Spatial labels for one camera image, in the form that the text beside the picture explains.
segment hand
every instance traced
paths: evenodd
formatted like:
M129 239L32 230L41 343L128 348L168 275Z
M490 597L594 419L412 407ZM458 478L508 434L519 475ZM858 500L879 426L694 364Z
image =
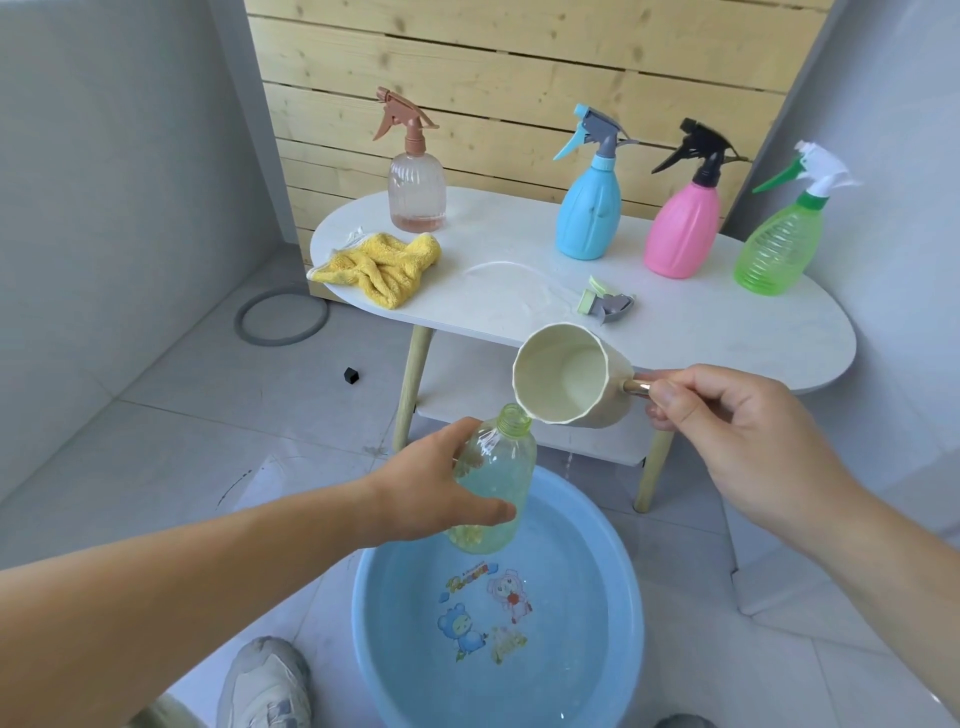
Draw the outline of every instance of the hand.
M453 479L453 461L480 421L466 417L411 443L367 476L380 541L413 541L454 525L512 521L516 508L471 493Z
M647 415L678 429L720 493L747 518L803 548L862 495L823 434L780 382L698 364L661 373Z

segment person's left hand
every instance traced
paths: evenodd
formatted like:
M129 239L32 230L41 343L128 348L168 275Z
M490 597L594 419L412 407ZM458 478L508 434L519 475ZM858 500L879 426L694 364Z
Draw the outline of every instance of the person's left hand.
M479 426L472 417L447 425L367 476L379 516L378 541L413 541L454 525L497 525L514 519L512 503L476 496L453 479L454 458Z

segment oval table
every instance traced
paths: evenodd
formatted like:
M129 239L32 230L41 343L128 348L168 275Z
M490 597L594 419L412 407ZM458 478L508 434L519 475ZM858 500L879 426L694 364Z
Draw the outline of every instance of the oval table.
M513 401L516 349L538 328L558 321L594 330L638 371L717 364L770 376L795 393L823 387L851 365L856 339L830 295L803 277L781 296L759 296L732 278L742 243L717 235L710 257L691 279L666 279L643 265L649 220L624 217L607 254L574 260L553 244L560 206L463 187L447 189L444 226L434 234L441 260L420 290L395 310L381 308L359 288L331 285L347 303L413 324L400 391L394 450L407 443L415 407L424 417L454 422L489 418ZM328 260L358 230L415 235L391 223L387 193L354 200L314 231L314 264ZM601 325L576 312L588 279L636 295L621 320ZM619 424L591 430L535 423L538 443L603 460L644 461L635 508L653 498L672 434L656 432L641 406Z

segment blue spray bottle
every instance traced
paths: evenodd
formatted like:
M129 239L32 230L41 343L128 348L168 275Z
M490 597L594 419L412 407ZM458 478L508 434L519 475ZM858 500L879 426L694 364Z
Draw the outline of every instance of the blue spray bottle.
M613 173L616 148L639 142L629 138L607 114L584 104L577 104L573 112L580 117L577 131L553 159L566 157L581 144L594 141L600 149L560 205L557 250L578 260L594 260L607 251L620 224L620 183ZM619 139L620 132L628 138Z

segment wooden table leg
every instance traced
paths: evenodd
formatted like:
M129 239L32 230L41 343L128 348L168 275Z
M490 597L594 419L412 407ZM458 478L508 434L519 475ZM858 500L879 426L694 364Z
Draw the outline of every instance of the wooden table leg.
M654 434L654 440L650 444L650 452L647 453L646 461L643 463L643 476L640 478L640 486L636 489L634 510L638 513L646 513L650 510L650 503L653 501L654 491L657 489L657 480L660 478L660 471L663 470L666 456L670 452L673 436L673 432L660 432L659 430Z
M410 421L414 417L414 408L417 406L417 394L420 393L420 378L423 376L423 365L426 364L426 353L430 349L430 340L433 338L432 328L414 326L410 335L410 351L407 352L407 368L403 371L403 388L400 389L400 404L396 408L396 423L394 424L394 452L400 452L407 447L407 438L410 436Z

